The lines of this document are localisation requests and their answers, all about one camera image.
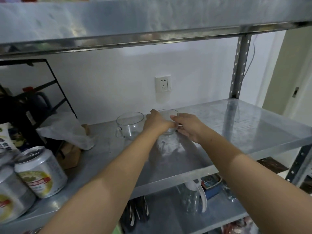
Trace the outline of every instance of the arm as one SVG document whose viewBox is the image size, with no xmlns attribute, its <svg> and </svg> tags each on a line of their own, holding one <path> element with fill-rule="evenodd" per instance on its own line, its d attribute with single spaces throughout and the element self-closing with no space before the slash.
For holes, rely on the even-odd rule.
<svg viewBox="0 0 312 234">
<path fill-rule="evenodd" d="M 195 115 L 172 116 L 199 143 L 263 233 L 311 233 L 312 197 L 243 154 Z"/>
<path fill-rule="evenodd" d="M 84 185 L 41 230 L 41 234 L 111 234 L 158 136 L 174 127 L 152 110 L 143 132 L 102 172 Z"/>
</svg>

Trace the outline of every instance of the white plastic bag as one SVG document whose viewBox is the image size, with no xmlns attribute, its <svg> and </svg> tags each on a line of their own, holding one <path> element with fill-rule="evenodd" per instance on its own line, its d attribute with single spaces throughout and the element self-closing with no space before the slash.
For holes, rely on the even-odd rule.
<svg viewBox="0 0 312 234">
<path fill-rule="evenodd" d="M 72 112 L 51 115 L 37 132 L 42 137 L 65 140 L 83 150 L 91 149 L 95 144 L 95 139 L 87 136 Z"/>
</svg>

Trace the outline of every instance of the forearm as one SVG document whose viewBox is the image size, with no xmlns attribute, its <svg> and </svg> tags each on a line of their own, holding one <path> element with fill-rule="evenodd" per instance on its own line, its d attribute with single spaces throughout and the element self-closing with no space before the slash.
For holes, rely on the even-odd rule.
<svg viewBox="0 0 312 234">
<path fill-rule="evenodd" d="M 200 144 L 248 214 L 264 233 L 309 233 L 309 195 L 243 154 L 211 129 Z"/>
<path fill-rule="evenodd" d="M 143 131 L 57 212 L 42 233 L 111 234 L 157 136 L 153 130 Z"/>
</svg>

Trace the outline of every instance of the metal shelf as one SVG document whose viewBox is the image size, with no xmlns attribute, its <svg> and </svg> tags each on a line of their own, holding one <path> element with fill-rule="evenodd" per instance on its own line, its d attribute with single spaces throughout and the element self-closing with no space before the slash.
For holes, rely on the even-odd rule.
<svg viewBox="0 0 312 234">
<path fill-rule="evenodd" d="M 239 99 L 223 99 L 177 109 L 192 113 L 223 135 L 244 153 L 263 159 L 312 143 L 312 129 Z M 94 148 L 85 151 L 79 165 L 68 170 L 68 184 L 58 194 L 39 200 L 30 211 L 11 223 L 0 226 L 1 233 L 21 233 L 45 225 L 77 190 L 115 158 L 129 141 L 115 137 L 116 123 L 90 126 L 98 135 Z M 152 194 L 186 181 L 217 172 L 200 145 L 179 136 L 160 154 L 152 149 L 131 198 Z"/>
<path fill-rule="evenodd" d="M 170 43 L 311 25 L 312 0 L 108 0 L 0 5 L 0 56 Z"/>
<path fill-rule="evenodd" d="M 183 210 L 176 187 L 145 198 L 150 219 L 136 223 L 133 234 L 202 234 L 248 216 L 238 200 L 231 202 L 223 192 L 207 201 L 204 213 L 194 214 Z"/>
</svg>

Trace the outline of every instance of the outlet faceplate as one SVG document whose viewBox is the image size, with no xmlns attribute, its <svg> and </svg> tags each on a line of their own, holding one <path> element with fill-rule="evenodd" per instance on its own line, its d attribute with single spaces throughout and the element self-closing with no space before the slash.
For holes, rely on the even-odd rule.
<svg viewBox="0 0 312 234">
<path fill-rule="evenodd" d="M 162 76 L 162 77 L 155 77 L 155 88 L 156 88 L 156 93 L 170 91 L 171 90 L 170 75 Z"/>
</svg>

